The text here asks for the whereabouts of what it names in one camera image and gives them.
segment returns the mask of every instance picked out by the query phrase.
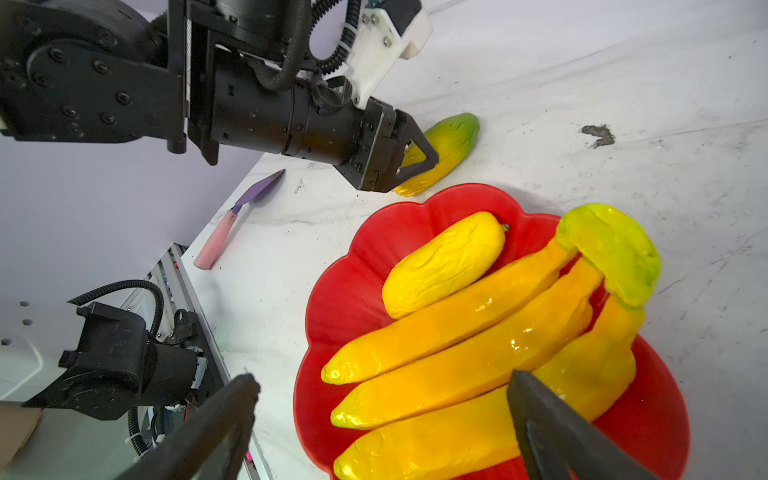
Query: toy knife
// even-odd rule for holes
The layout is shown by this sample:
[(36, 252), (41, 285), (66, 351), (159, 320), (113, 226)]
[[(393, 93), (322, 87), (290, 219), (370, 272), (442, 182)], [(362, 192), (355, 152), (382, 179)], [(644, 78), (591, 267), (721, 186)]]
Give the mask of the toy knife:
[(240, 209), (243, 208), (243, 205), (252, 200), (256, 200), (259, 194), (261, 194), (275, 180), (280, 178), (284, 172), (285, 169), (283, 168), (282, 170), (271, 174), (269, 177), (257, 181), (255, 184), (251, 185), (248, 190), (245, 190), (245, 193), (237, 200), (237, 202), (235, 202), (235, 206), (224, 214), (224, 218), (221, 219), (216, 230), (214, 230), (210, 237), (208, 237), (208, 241), (203, 245), (202, 250), (200, 250), (197, 254), (197, 258), (194, 260), (194, 266), (201, 270), (210, 270), (210, 267), (219, 257), (224, 242), (227, 240), (227, 235), (229, 235), (230, 230), (232, 230), (235, 219), (237, 219), (237, 214), (240, 212)]

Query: white marble table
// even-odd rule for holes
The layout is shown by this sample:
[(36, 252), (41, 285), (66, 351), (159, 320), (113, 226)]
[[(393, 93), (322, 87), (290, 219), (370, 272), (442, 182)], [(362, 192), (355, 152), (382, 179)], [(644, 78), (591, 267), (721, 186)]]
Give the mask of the white marble table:
[[(768, 4), (426, 6), (432, 39), (376, 95), (423, 127), (472, 111), (482, 130), (467, 161), (416, 200), (474, 181), (530, 212), (602, 202), (639, 220), (664, 260), (641, 333), (686, 399), (687, 478), (765, 478)], [(607, 124), (616, 144), (590, 148), (587, 124)], [(280, 187), (241, 211), (214, 268), (194, 268), (224, 211), (280, 168)], [(265, 155), (184, 255), (230, 374), (252, 372), (263, 387), (254, 435), (271, 478), (326, 478), (293, 426), (306, 301), (360, 224), (399, 200), (355, 191), (332, 167)]]

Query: red plate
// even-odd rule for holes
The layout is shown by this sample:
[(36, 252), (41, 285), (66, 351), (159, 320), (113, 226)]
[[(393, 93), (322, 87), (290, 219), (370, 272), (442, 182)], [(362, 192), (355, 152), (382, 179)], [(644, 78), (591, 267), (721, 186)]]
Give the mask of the red plate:
[[(293, 419), (306, 454), (331, 478), (333, 461), (365, 432), (331, 425), (331, 411), (355, 385), (320, 380), (320, 370), (342, 345), (389, 325), (382, 285), (403, 257), (453, 223), (488, 211), (510, 226), (497, 270), (540, 250), (553, 236), (558, 217), (526, 214), (512, 197), (482, 184), (457, 185), (424, 204), (403, 202), (374, 213), (357, 231), (349, 253), (317, 280), (306, 307), (309, 349), (296, 377)], [(602, 289), (592, 296), (594, 316), (602, 308)], [(683, 396), (664, 362), (642, 338), (632, 351), (637, 376), (625, 394), (594, 424), (636, 460), (664, 480), (679, 479), (688, 457), (690, 433)], [(526, 478), (520, 457), (461, 478)]]

